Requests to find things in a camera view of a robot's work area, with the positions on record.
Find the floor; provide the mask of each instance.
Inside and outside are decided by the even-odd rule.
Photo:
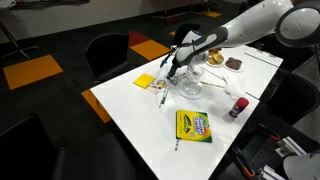
[[[14,90],[9,90],[4,73],[1,73],[0,130],[27,114],[37,113],[56,147],[70,146],[109,132],[110,124],[103,123],[81,95],[94,86],[95,80],[84,55],[90,40],[108,32],[137,31],[169,48],[173,41],[170,32],[183,23],[198,23],[201,25],[200,31],[206,33],[237,15],[239,4],[218,2],[221,8],[216,12],[222,16],[216,18],[186,14],[168,25],[163,20],[145,15],[19,41],[22,47],[35,44],[40,47],[39,50],[28,52],[32,58],[51,54],[63,72]],[[1,44],[0,50],[2,56],[13,48],[7,43]],[[128,60],[141,65],[149,62],[131,49],[128,51]],[[6,67],[24,61],[24,57],[16,54],[2,59],[0,64]],[[312,58],[295,73],[308,79],[320,90],[315,63],[315,58]],[[299,121],[295,127],[320,142],[319,118],[320,108]]]

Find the wall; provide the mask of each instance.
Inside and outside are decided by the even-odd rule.
[[[186,6],[191,1],[169,0],[168,9]],[[91,0],[81,5],[2,10],[0,18],[19,40],[161,11],[164,3],[164,0]],[[1,31],[0,43],[4,42],[8,39]]]

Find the yellow sticky note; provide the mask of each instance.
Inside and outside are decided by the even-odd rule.
[[[143,89],[147,88],[148,85],[154,80],[155,78],[143,73],[138,79],[136,79],[133,83],[137,86],[142,87]]]

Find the white table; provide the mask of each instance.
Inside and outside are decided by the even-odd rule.
[[[261,52],[245,45],[236,48],[223,48],[220,53],[225,61],[229,57],[241,60],[244,71],[232,72],[223,66],[215,68],[207,64],[202,64],[201,67],[220,78],[229,75],[243,76],[245,91],[257,99],[260,98],[283,61],[267,52]]]
[[[235,102],[230,96],[222,88],[203,85],[205,95],[198,100],[188,100],[173,89],[169,90],[166,103],[159,109],[162,96],[134,85],[133,81],[142,73],[161,76],[158,72],[163,58],[100,84],[91,91],[159,179],[208,179],[259,101],[248,96],[248,107],[238,118],[232,119],[228,111]],[[225,85],[223,80],[206,71],[204,78],[208,83]],[[175,151],[176,111],[180,109],[208,114],[212,143],[182,140]]]

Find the plate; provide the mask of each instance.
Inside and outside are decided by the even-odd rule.
[[[208,66],[218,68],[218,67],[221,67],[221,66],[222,66],[223,62],[222,62],[221,64],[214,65],[214,64],[210,64],[208,61],[206,61],[206,64],[207,64]]]
[[[231,69],[231,68],[229,68],[229,67],[226,65],[226,62],[227,62],[227,61],[224,61],[224,62],[222,63],[222,65],[223,65],[223,67],[225,67],[225,68],[228,69],[229,71],[240,73],[240,72],[243,72],[244,69],[245,69],[245,67],[244,67],[243,64],[241,64],[241,66],[240,66],[240,68],[239,68],[238,70]]]

